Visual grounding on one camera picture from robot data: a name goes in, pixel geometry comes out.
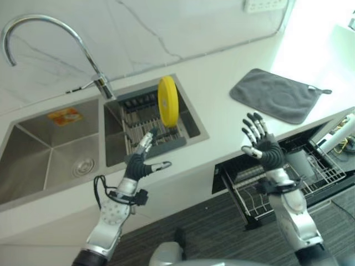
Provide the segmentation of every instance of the dishwasher rack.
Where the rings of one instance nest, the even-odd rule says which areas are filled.
[[[157,128],[158,134],[149,157],[186,144],[186,128],[180,118],[177,125],[170,128],[161,122],[156,91],[126,99],[119,104],[127,155],[134,152],[139,141],[154,127]]]
[[[345,172],[326,153],[318,153],[310,143],[297,146],[298,149],[306,151],[307,159],[315,173],[315,177],[307,180],[300,176],[289,163],[286,163],[283,168],[290,176],[290,179],[301,182],[301,190],[306,199],[346,177]],[[232,194],[241,215],[244,216],[244,221],[247,224],[246,228],[253,229],[259,226],[259,220],[272,213],[273,209],[270,206],[267,195],[258,193],[256,189],[259,181],[266,176],[262,166],[256,165],[240,171],[239,165],[243,164],[243,160],[250,159],[244,157],[239,159],[239,163],[233,159],[222,163],[220,170],[222,170],[223,174],[221,177]]]

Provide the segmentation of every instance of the wall outlet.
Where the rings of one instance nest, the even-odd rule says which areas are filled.
[[[283,9],[287,6],[287,0],[245,0],[244,11],[246,13],[259,13]]]

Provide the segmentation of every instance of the yellow plate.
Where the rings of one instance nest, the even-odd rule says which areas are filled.
[[[179,99],[175,82],[171,76],[164,76],[159,81],[158,104],[160,118],[164,126],[176,126],[179,118]]]

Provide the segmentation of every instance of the white countertop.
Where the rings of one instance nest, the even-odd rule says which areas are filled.
[[[279,139],[288,136],[290,132],[294,134],[310,128],[319,120],[327,121],[333,114],[353,107],[355,63],[349,58],[355,58],[354,35],[339,26],[334,28],[334,25],[330,25],[327,30],[315,31],[315,27],[308,25],[293,28],[290,22],[285,34],[112,82],[114,90],[119,90],[175,73],[209,135],[205,141],[148,161],[171,161],[173,165],[142,179],[140,185],[144,187],[166,178],[178,178],[195,167],[216,164],[241,154],[240,147],[247,144],[241,132],[242,118],[254,110],[231,99],[229,91],[253,68],[333,90],[331,95],[320,97],[300,125],[287,124],[263,115],[268,128]],[[98,94],[97,88],[90,88],[1,116],[0,140],[7,137],[9,125],[22,117]],[[108,184],[118,184],[123,173],[119,171],[108,175]],[[95,204],[92,182],[87,182],[1,212],[0,243],[11,236],[83,211]]]

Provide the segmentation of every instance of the black robotic glove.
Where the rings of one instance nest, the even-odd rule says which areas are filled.
[[[150,148],[152,147],[152,142],[154,141],[157,133],[157,129],[154,128],[144,135],[144,137],[139,142],[136,151],[132,154],[124,177],[129,179],[139,181],[142,177],[150,175],[153,172],[160,171],[162,169],[171,166],[171,162],[165,161],[162,163],[155,163],[153,165],[146,165],[144,160],[148,154]]]
[[[265,171],[282,168],[285,164],[285,156],[275,140],[273,134],[269,134],[265,121],[258,113],[248,113],[247,117],[252,121],[243,119],[243,123],[249,130],[242,128],[242,131],[250,140],[251,146],[243,146],[242,151],[260,161]]]

